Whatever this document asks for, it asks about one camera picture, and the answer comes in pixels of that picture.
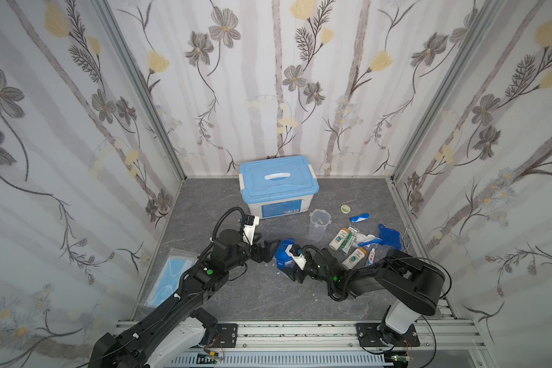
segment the white lid handle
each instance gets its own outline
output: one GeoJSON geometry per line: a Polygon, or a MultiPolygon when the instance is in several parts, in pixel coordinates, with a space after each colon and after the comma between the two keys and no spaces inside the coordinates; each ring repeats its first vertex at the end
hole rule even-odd
{"type": "Polygon", "coordinates": [[[266,175],[264,179],[270,180],[270,179],[276,179],[276,178],[287,178],[289,176],[290,176],[290,173],[276,173],[276,174],[266,175]]]}

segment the small white bottle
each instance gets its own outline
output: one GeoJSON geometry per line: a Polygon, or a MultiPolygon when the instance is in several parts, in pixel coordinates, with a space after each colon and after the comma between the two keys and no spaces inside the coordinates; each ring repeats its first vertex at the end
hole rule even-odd
{"type": "Polygon", "coordinates": [[[363,247],[357,248],[346,258],[345,261],[341,263],[341,267],[343,267],[345,270],[353,269],[354,266],[366,256],[366,254],[366,249],[364,249],[363,247]]]}
{"type": "Polygon", "coordinates": [[[341,230],[337,233],[335,238],[329,242],[329,247],[333,250],[338,250],[339,246],[343,241],[346,239],[347,235],[350,234],[350,231],[346,229],[345,227],[341,228],[341,230]]]}

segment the blue box lid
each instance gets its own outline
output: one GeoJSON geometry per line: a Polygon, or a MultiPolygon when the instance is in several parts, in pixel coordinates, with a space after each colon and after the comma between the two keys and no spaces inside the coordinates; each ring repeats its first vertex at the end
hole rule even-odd
{"type": "Polygon", "coordinates": [[[241,164],[243,201],[253,204],[317,193],[319,184],[310,166],[304,156],[261,159],[241,164]]]}

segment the floral wallpaper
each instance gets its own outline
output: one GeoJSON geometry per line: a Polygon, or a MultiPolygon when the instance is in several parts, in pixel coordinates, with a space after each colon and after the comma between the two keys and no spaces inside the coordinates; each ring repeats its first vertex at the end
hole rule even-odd
{"type": "Polygon", "coordinates": [[[0,366],[126,319],[179,181],[91,4],[0,2],[0,366]]]}
{"type": "Polygon", "coordinates": [[[397,179],[497,364],[552,366],[552,1],[504,2],[397,179]]]}
{"type": "Polygon", "coordinates": [[[392,174],[483,2],[109,4],[188,175],[302,154],[370,176],[392,174]]]}

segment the metal mounting plate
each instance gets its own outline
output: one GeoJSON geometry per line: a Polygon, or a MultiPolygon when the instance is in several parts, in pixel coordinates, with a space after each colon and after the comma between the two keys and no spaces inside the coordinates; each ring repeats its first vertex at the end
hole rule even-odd
{"type": "Polygon", "coordinates": [[[219,323],[217,325],[219,338],[209,348],[221,349],[225,347],[235,347],[237,343],[237,324],[236,323],[219,323]]]}
{"type": "MultiPolygon", "coordinates": [[[[358,334],[358,341],[360,342],[361,347],[386,347],[380,339],[378,338],[379,334],[376,330],[378,323],[356,323],[355,329],[358,334]]],[[[415,332],[415,326],[409,326],[409,329],[403,335],[404,339],[409,342],[411,346],[419,346],[419,337],[415,332]]],[[[407,346],[405,341],[397,341],[396,346],[407,346]]]]}

